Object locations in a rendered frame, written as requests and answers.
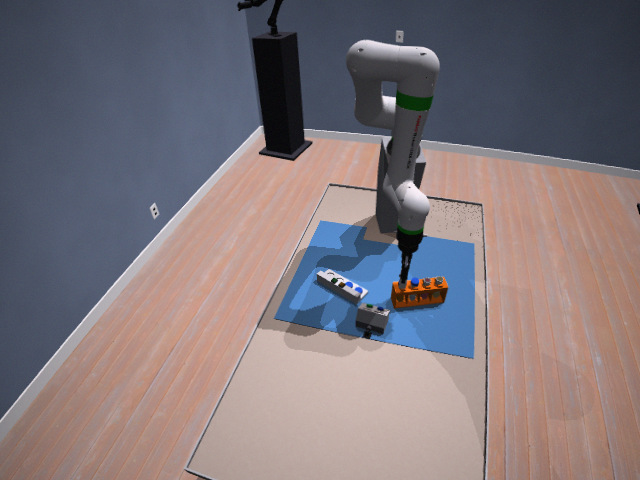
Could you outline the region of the blue flat mat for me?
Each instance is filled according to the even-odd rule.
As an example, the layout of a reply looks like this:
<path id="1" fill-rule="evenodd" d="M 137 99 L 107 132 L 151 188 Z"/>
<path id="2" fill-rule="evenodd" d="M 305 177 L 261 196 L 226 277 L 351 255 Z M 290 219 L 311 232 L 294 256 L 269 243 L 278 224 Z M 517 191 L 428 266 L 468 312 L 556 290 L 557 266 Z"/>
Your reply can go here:
<path id="1" fill-rule="evenodd" d="M 402 252 L 396 244 L 364 240 L 366 229 L 320 220 L 274 319 L 365 338 L 355 323 L 359 306 L 370 303 L 390 310 L 384 334 L 371 331 L 371 340 L 474 359 L 474 243 L 423 237 L 407 280 L 444 277 L 445 302 L 394 308 Z M 328 269 L 369 292 L 352 302 L 317 281 Z"/>

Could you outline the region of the white control panel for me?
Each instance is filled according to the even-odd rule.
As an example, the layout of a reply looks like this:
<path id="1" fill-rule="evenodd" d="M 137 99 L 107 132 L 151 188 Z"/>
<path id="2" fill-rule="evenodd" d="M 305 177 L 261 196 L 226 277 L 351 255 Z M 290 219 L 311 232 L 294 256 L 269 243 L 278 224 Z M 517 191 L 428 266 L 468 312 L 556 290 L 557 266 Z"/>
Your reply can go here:
<path id="1" fill-rule="evenodd" d="M 384 334 L 386 324 L 389 320 L 390 310 L 372 304 L 362 303 L 357 311 L 356 327 L 366 329 L 363 337 L 370 339 L 373 332 Z"/>

